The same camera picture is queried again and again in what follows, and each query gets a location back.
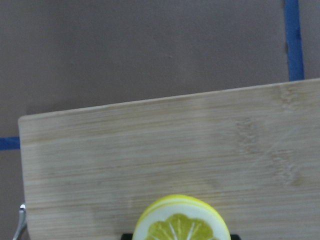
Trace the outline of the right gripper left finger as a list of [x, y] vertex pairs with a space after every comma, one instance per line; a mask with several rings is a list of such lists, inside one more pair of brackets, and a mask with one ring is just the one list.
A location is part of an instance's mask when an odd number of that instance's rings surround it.
[[133, 234], [132, 233], [123, 233], [120, 240], [132, 240]]

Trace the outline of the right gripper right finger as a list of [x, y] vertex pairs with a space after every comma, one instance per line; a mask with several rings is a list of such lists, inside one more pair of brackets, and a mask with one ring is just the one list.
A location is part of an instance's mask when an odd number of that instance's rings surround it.
[[230, 239], [231, 240], [242, 240], [238, 234], [231, 234]]

